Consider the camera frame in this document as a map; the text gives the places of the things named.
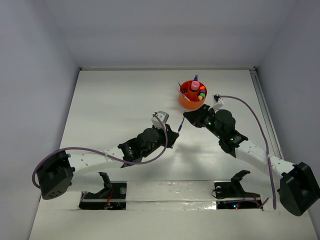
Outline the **dark blue ballpoint pen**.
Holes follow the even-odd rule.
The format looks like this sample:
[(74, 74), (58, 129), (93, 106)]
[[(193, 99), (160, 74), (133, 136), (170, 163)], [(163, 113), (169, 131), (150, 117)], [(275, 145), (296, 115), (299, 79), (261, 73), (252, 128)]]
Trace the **dark blue ballpoint pen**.
[(185, 117), (182, 118), (182, 121), (181, 121), (181, 123), (180, 123), (180, 125), (179, 125), (179, 127), (178, 127), (178, 130), (177, 130), (177, 133), (178, 133), (178, 134), (179, 134), (179, 133), (181, 132), (181, 130), (182, 130), (184, 121), (185, 121)]

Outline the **black handled scissors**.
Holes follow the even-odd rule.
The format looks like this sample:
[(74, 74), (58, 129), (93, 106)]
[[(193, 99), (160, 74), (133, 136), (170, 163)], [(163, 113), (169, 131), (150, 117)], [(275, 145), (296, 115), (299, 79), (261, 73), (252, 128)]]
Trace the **black handled scissors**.
[(187, 92), (187, 89), (182, 87), (182, 85), (180, 83), (178, 83), (178, 85), (179, 85), (179, 90)]

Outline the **pink capped clear tube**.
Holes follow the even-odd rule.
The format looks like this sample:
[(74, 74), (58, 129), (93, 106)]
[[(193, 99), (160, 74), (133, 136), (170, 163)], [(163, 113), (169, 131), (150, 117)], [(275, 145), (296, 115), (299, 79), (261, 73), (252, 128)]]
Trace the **pink capped clear tube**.
[(200, 88), (200, 83), (196, 80), (193, 80), (190, 85), (190, 89), (192, 92), (197, 92)]

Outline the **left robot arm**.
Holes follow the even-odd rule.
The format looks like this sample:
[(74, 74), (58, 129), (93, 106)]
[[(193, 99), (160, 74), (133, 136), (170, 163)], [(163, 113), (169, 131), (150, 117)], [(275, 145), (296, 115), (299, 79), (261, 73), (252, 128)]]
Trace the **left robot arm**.
[[(104, 198), (110, 194), (111, 183), (107, 169), (146, 165), (159, 159), (163, 151), (172, 148), (179, 133), (164, 127), (145, 129), (118, 146), (98, 151), (79, 147), (79, 154), (69, 154), (69, 147), (58, 149), (46, 156), (32, 173), (33, 185), (40, 189), (44, 200), (55, 199), (67, 192), (89, 192)], [(146, 158), (162, 148), (154, 158)]]

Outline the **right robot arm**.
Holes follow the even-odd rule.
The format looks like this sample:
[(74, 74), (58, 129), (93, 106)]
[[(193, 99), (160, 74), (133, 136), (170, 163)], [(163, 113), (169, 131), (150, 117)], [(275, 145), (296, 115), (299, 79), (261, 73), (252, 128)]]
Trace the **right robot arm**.
[(270, 149), (258, 147), (236, 130), (236, 120), (225, 109), (214, 110), (204, 104), (183, 116), (196, 128), (206, 128), (219, 141), (221, 149), (237, 160), (244, 161), (270, 179), (269, 198), (273, 207), (277, 202), (291, 214), (299, 217), (320, 199), (320, 187), (309, 165), (294, 164), (270, 155)]

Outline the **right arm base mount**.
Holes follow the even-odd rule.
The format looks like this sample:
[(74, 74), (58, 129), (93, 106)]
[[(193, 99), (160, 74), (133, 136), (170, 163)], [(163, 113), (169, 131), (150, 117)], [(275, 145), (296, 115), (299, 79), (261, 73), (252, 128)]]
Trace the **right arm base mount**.
[(217, 200), (217, 210), (261, 209), (261, 196), (247, 192), (241, 185), (244, 176), (250, 174), (248, 170), (241, 170), (230, 180), (214, 183), (211, 195)]

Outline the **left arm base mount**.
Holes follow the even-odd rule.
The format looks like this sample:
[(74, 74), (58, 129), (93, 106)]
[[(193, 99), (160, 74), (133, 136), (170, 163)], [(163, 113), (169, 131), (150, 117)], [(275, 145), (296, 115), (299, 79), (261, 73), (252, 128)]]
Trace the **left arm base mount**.
[(97, 193), (83, 192), (78, 207), (81, 210), (126, 210), (127, 182), (112, 182), (105, 172), (99, 175), (103, 188)]

